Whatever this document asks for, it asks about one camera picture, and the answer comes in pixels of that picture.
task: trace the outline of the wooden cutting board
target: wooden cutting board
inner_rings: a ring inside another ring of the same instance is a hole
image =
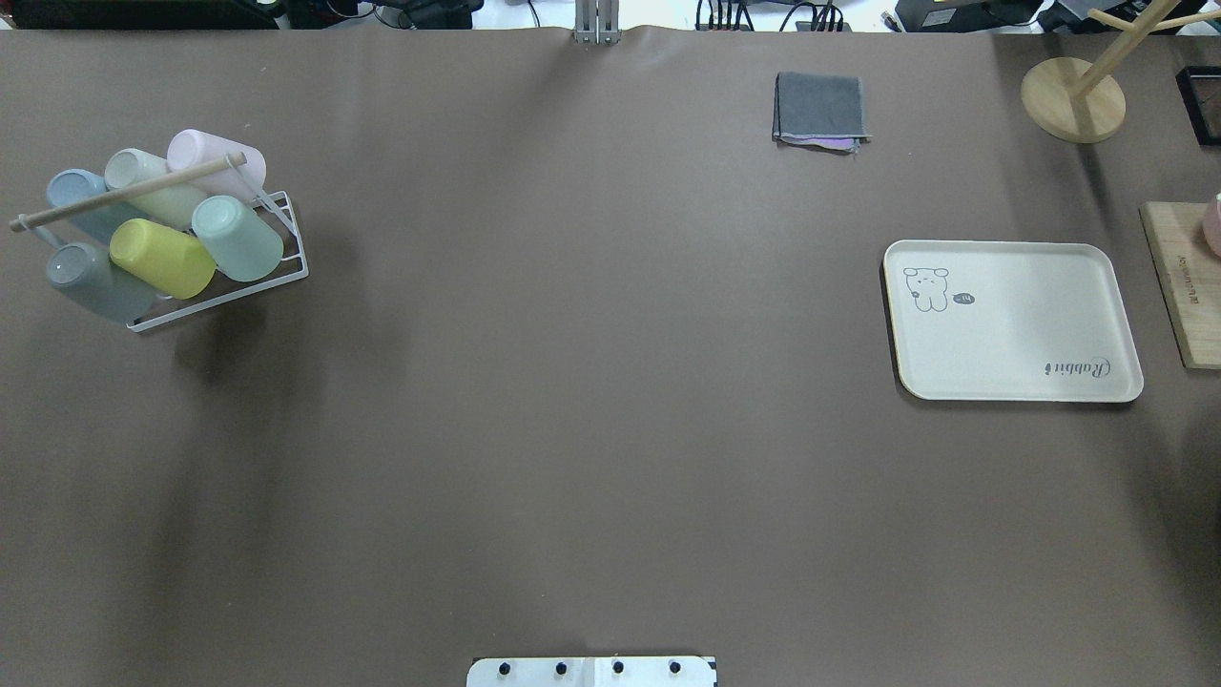
[[[1204,203],[1140,206],[1178,353],[1189,369],[1221,370],[1221,256],[1204,240]]]

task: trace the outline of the cloth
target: cloth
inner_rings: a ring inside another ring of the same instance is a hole
[[[773,139],[790,145],[855,151],[868,135],[860,78],[797,72],[777,74]]]

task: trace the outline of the cartoon animal print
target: cartoon animal print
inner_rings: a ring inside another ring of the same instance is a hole
[[[943,267],[906,267],[904,268],[904,275],[907,277],[907,290],[916,299],[916,309],[922,312],[929,310],[945,311],[947,304],[945,292],[949,288],[945,277],[950,275],[950,270]]]

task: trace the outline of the cup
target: cup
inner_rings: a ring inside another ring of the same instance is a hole
[[[164,157],[136,148],[125,148],[110,157],[103,176],[110,188],[127,188],[133,183],[167,173],[170,168]],[[203,203],[204,198],[208,198],[208,194],[203,190],[189,183],[179,183],[137,195],[131,201],[175,228],[186,228],[190,226],[190,212],[195,211],[195,205]]]
[[[284,256],[284,242],[276,229],[232,195],[212,195],[200,203],[190,226],[216,266],[236,281],[258,281]]]
[[[1204,239],[1214,253],[1221,255],[1221,193],[1209,200],[1204,209]]]
[[[216,272],[198,238],[149,220],[120,225],[110,239],[110,259],[179,299],[198,295]]]
[[[110,264],[92,243],[62,245],[46,261],[46,281],[56,290],[111,321],[129,322],[156,301],[156,290]]]
[[[255,188],[263,188],[263,182],[267,179],[267,161],[263,157],[263,153],[255,148],[230,140],[228,138],[187,128],[179,131],[170,140],[170,148],[165,153],[165,159],[170,166],[170,171],[178,171],[223,157],[226,153],[236,151],[245,153],[244,165],[197,178],[192,183],[209,193],[233,195],[248,203],[254,199],[255,193],[242,181],[242,173],[245,173]]]
[[[46,184],[46,201],[53,207],[79,203],[106,192],[106,181],[87,170],[63,170],[51,177]],[[96,210],[70,217],[73,225],[103,244],[110,243],[110,236],[118,225],[127,220],[143,217],[144,214],[127,203],[112,203]]]

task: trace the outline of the yellow cup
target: yellow cup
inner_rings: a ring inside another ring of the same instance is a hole
[[[118,225],[110,238],[110,260],[175,298],[198,295],[216,271],[198,238],[140,218]]]

